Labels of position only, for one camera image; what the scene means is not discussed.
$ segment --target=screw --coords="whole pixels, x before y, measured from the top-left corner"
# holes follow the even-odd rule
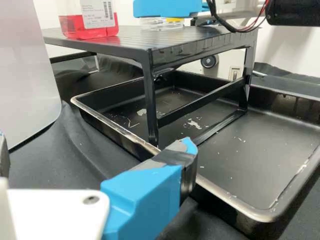
[[[91,205],[97,203],[99,200],[100,198],[97,196],[88,196],[86,199],[83,200],[83,203],[85,205]]]

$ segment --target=blue robot part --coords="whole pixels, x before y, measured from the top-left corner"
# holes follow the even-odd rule
[[[103,181],[100,188],[110,199],[110,213],[102,239],[155,239],[178,213],[189,194],[186,189],[192,190],[197,155],[197,146],[186,137],[132,170]]]
[[[180,208],[181,166],[126,171],[103,181],[110,213],[103,240],[155,239]]]
[[[133,0],[133,16],[189,18],[192,13],[208,11],[202,0]]]

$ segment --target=black tray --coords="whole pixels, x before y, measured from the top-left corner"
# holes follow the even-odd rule
[[[224,84],[174,72],[155,83],[157,115],[168,113]],[[159,148],[148,140],[143,78],[74,97],[83,118],[141,160],[176,139],[196,138],[237,106],[212,102],[159,130]],[[199,145],[198,186],[228,204],[228,222],[250,236],[276,223],[313,175],[320,160],[320,127],[250,108]]]

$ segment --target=red wire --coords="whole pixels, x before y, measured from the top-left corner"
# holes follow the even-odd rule
[[[264,12],[264,10],[266,9],[266,6],[268,5],[269,0],[265,0],[264,4],[262,5],[262,8],[260,10],[259,15],[256,17],[256,19],[249,25],[243,28],[240,28],[239,31],[248,31],[251,30],[257,23],[258,19],[261,17],[261,14]]]

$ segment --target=barcode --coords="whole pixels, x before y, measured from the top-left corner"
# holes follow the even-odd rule
[[[111,2],[108,1],[108,7],[109,7],[109,13],[110,13],[110,20],[114,19],[114,13],[112,12],[112,6],[111,6]]]
[[[106,1],[103,2],[103,7],[104,7],[105,18],[108,19],[109,15],[108,15],[108,7],[107,7],[107,2]]]

